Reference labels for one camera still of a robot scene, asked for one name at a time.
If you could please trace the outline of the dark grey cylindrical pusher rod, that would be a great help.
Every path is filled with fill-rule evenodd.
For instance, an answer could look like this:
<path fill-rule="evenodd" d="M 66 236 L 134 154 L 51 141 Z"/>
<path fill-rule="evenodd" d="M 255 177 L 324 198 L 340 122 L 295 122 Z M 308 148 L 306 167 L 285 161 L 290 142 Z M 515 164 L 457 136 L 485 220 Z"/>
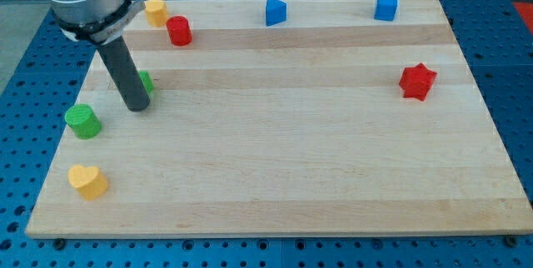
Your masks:
<path fill-rule="evenodd" d="M 140 112 L 148 108 L 150 97 L 123 37 L 98 46 L 97 51 L 127 109 Z"/>

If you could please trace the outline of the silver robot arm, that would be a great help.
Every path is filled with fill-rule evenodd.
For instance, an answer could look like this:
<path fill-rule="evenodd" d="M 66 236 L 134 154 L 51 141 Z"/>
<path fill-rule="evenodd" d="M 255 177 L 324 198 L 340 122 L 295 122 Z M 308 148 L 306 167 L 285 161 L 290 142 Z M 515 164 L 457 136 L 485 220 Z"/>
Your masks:
<path fill-rule="evenodd" d="M 145 9 L 142 0 L 48 0 L 70 40 L 96 46 L 128 110 L 140 112 L 150 97 L 123 39 L 125 27 Z"/>

